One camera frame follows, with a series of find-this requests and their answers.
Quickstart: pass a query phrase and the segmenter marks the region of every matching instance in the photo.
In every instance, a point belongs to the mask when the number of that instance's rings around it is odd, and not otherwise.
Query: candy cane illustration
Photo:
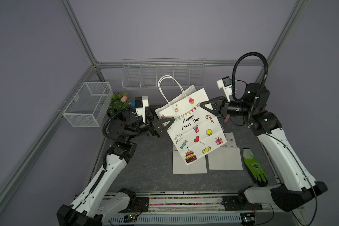
[[[212,124],[215,124],[210,115],[206,115],[206,119],[208,119],[208,118],[210,118]]]

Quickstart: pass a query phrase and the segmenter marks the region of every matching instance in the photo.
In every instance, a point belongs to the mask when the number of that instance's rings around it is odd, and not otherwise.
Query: white bag with pictures
[[[163,79],[173,79],[185,97],[173,104],[170,103],[161,90],[160,83]],[[204,89],[186,95],[172,76],[160,78],[158,87],[168,107],[157,114],[161,118],[175,118],[167,133],[186,165],[204,157],[227,142],[217,117],[199,106],[200,103],[208,101]]]
[[[180,95],[178,95],[175,99],[171,100],[169,103],[164,105],[163,107],[160,107],[160,108],[157,108],[156,110],[154,110],[156,112],[158,118],[161,117],[161,115],[159,114],[160,111],[166,109],[167,107],[171,106],[172,104],[176,103],[177,101],[182,100],[183,98],[187,97],[188,95],[190,95],[194,92],[196,92],[196,88],[192,85],[189,88],[187,88],[184,92],[182,92]]]

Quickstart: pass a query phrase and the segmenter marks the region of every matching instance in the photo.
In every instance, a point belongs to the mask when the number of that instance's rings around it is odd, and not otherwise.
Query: artificial plant
[[[129,98],[127,96],[127,93],[113,94],[107,113],[110,115],[113,115],[114,112],[126,108],[128,105],[128,102],[129,102]]]

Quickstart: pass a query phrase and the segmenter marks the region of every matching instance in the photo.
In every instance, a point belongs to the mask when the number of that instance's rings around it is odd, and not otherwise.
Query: wire mesh basket
[[[158,87],[158,80],[164,75],[174,77],[182,87],[206,86],[204,59],[190,61],[123,62],[122,85],[126,89],[148,89]],[[161,87],[176,87],[172,80],[163,80]]]
[[[85,82],[64,110],[63,116],[73,127],[100,127],[112,96],[108,82]]]

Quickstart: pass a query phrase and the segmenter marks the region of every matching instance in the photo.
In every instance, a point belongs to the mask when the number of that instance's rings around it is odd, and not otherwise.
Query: pink rose
[[[127,96],[123,96],[123,97],[121,98],[121,102],[123,102],[123,103],[127,102],[127,100],[128,100],[128,97],[127,97]]]

